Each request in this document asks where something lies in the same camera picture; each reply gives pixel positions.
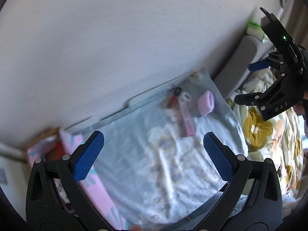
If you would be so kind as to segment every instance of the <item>floral tablecloth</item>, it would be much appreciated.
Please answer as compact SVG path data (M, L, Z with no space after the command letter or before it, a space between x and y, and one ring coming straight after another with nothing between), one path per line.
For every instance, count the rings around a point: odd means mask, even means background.
M250 86L244 84L241 90L227 99L227 104L241 125L251 159L263 161L271 158L277 169L282 194L296 197L303 170L299 117L290 108L264 122L256 106L237 105L234 102L236 95L264 92L275 80L269 70L253 89L245 91Z

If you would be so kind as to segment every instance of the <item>finger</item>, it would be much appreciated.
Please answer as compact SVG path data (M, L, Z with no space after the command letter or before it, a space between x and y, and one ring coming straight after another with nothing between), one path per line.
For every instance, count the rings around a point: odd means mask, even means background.
M297 116L299 116L299 115L301 116L301 115L304 115L304 114L305 114L305 108L304 108L303 105L295 104L295 105L293 106L293 109L294 109L294 111L295 111L295 113L296 113Z

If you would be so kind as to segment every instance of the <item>brown curtain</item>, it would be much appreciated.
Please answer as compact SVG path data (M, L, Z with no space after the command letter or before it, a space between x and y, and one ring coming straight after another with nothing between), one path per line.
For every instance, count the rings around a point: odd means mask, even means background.
M302 0L287 0L281 22L295 42L308 49L308 8Z

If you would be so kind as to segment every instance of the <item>white wall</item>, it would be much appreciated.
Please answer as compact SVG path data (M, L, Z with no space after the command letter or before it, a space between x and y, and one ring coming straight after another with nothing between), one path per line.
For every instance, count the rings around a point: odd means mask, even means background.
M0 141L107 116L238 43L279 0L8 0L0 13Z

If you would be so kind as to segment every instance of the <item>light blue cloth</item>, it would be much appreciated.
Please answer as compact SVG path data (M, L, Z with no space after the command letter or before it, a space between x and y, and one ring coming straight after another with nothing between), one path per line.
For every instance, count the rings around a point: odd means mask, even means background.
M205 133L214 132L235 154L248 153L238 121L207 72L180 86L192 97L194 136L183 137L176 107L165 109L167 90L83 131L85 139L93 130L104 133L96 171L122 215L145 230L178 222L224 185L203 148ZM213 92L215 108L200 117L197 100L206 90Z

